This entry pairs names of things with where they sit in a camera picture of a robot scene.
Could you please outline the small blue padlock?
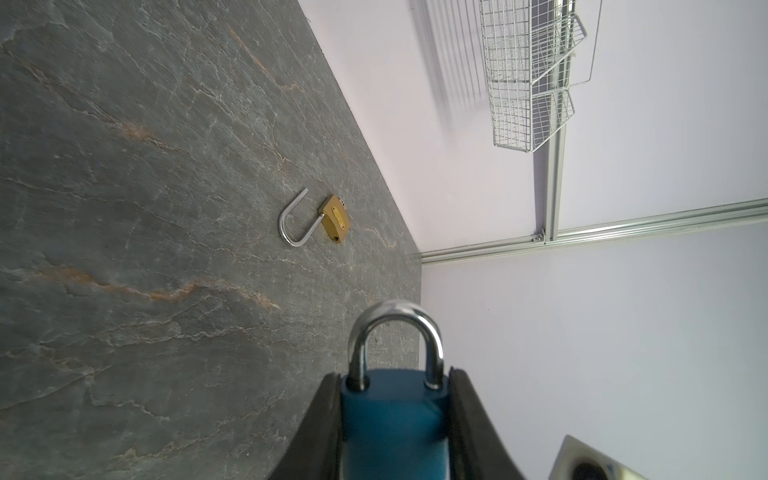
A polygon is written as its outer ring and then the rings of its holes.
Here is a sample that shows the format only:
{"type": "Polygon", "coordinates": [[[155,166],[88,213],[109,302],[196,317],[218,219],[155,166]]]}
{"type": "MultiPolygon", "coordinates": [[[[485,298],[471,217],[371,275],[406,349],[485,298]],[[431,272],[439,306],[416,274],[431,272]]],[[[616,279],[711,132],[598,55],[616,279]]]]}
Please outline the small blue padlock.
{"type": "Polygon", "coordinates": [[[345,479],[448,477],[448,379],[439,327],[419,305],[380,302],[356,320],[341,383],[342,475],[345,479]],[[368,369],[374,329],[400,321],[421,334],[425,368],[368,369]]]}

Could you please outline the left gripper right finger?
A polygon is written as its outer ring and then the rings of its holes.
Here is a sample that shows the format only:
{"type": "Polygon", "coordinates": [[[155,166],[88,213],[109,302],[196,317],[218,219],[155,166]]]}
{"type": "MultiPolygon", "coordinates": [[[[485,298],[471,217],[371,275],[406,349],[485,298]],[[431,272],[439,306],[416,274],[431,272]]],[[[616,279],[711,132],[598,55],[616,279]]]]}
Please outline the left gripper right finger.
{"type": "Polygon", "coordinates": [[[450,478],[523,480],[468,373],[452,368],[448,380],[450,478]]]}

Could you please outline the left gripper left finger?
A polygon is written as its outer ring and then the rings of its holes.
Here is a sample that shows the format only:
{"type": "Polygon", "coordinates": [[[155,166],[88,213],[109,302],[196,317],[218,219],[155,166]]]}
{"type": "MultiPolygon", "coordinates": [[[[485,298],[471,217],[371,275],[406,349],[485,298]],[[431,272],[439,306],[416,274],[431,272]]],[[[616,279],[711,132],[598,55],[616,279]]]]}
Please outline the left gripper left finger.
{"type": "Polygon", "coordinates": [[[338,373],[325,375],[269,479],[339,479],[342,413],[338,373]]]}

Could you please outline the brass padlock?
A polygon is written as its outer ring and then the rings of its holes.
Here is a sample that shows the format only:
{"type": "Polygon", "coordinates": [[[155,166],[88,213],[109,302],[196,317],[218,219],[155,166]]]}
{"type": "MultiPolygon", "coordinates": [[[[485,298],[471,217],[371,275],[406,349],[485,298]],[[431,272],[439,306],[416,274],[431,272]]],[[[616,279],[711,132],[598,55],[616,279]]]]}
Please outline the brass padlock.
{"type": "Polygon", "coordinates": [[[314,232],[323,226],[326,234],[336,244],[340,244],[350,229],[350,218],[346,212],[343,201],[336,195],[328,196],[324,203],[317,210],[317,217],[310,225],[308,230],[299,239],[294,239],[286,230],[286,221],[294,208],[306,197],[309,190],[303,188],[291,202],[281,211],[278,217],[278,232],[281,238],[291,247],[300,248],[304,246],[314,234],[314,232]]]}

